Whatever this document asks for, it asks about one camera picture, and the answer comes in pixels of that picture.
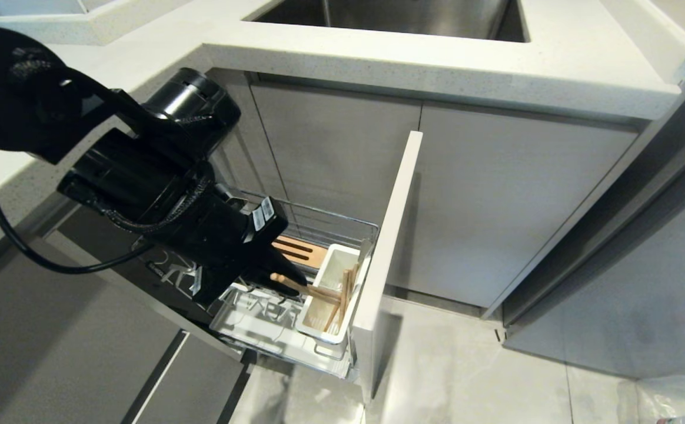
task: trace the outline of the label sticker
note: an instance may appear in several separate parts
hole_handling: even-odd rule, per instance
[[[261,210],[264,212],[264,220],[269,221],[275,215],[275,208],[272,207],[272,201],[270,198],[264,198],[261,201]]]
[[[256,231],[264,228],[265,224],[264,214],[261,210],[262,209],[260,207],[257,207],[253,212],[251,212],[251,215],[254,217],[254,228],[256,228]]]

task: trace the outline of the wooden chopstick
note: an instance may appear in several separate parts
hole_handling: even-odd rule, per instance
[[[338,303],[335,305],[334,309],[332,309],[332,313],[330,314],[330,317],[327,319],[327,324],[324,325],[324,333],[327,332],[327,330],[330,329],[330,325],[332,325],[332,320],[335,319],[335,314],[337,314],[337,311],[340,310],[340,304]]]
[[[350,285],[350,291],[348,292],[348,296],[353,294],[353,287],[355,285],[355,282],[358,280],[358,272],[361,271],[361,264],[356,263],[353,265],[353,283]]]
[[[340,290],[340,318],[337,320],[338,325],[343,325],[343,319],[345,319],[345,310],[348,309],[348,287],[351,284],[351,269],[346,269],[342,274],[342,287]]]
[[[319,300],[331,303],[332,305],[340,305],[340,295],[334,290],[325,289],[323,287],[314,287],[310,284],[304,286],[289,279],[288,277],[283,276],[283,274],[278,274],[277,272],[270,274],[270,280],[277,281],[278,283],[288,286],[304,295],[315,297]]]

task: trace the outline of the white drawer front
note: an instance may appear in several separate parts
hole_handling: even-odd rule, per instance
[[[411,131],[405,147],[403,160],[397,172],[397,179],[392,188],[392,195],[387,205],[387,212],[377,239],[377,246],[369,265],[361,296],[358,301],[351,335],[355,344],[356,366],[359,372],[359,384],[364,391],[364,400],[372,398],[377,387],[377,376],[381,375],[383,366],[383,344],[385,340],[385,322],[380,317],[380,303],[390,271],[392,257],[401,230],[403,214],[407,206],[410,185],[415,171],[415,162],[421,148],[423,134]]]

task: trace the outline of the cabinet door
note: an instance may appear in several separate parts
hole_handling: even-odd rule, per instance
[[[221,85],[241,110],[238,124],[210,158],[218,179],[244,190],[287,198],[245,72],[214,68],[207,76]]]
[[[636,137],[433,104],[424,107],[421,131],[426,141],[394,282],[483,307],[531,270]]]
[[[381,224],[420,102],[274,84],[251,91],[288,200]]]
[[[215,424],[242,366],[186,334],[135,421],[138,424]]]
[[[38,240],[51,260],[73,263]],[[120,422],[178,333],[96,274],[0,260],[0,422]]]
[[[84,264],[98,263],[119,255],[130,248],[136,239],[137,234],[118,228],[106,217],[86,207],[79,207],[46,238],[49,244]],[[160,279],[146,268],[140,258],[121,263],[111,270],[98,272],[97,275],[114,284],[130,301],[143,303],[160,316],[210,344],[219,351],[214,352],[215,355],[227,355],[237,364],[240,356],[235,351],[154,298],[151,290],[156,290]]]
[[[388,197],[388,204],[383,219],[382,228],[377,238],[377,244],[371,257],[369,271],[366,274],[364,287],[358,298],[358,305],[353,315],[351,337],[355,345],[356,367],[358,368],[358,384],[364,395],[364,402],[370,402],[377,391],[377,386],[385,367],[384,357],[392,346],[387,343],[397,338],[399,327],[393,325],[391,316],[382,311],[382,295],[385,284],[392,284],[393,277],[397,277],[397,269],[401,264],[399,257],[394,255],[395,248],[403,238],[407,238],[403,226],[403,217],[412,199],[410,195],[413,187],[415,164],[421,151],[423,133],[411,131],[408,143],[401,157],[397,171],[397,178]]]

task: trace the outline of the plastic bag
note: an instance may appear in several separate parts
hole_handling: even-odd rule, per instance
[[[660,419],[685,417],[685,376],[628,383],[618,387],[620,424],[657,424]]]

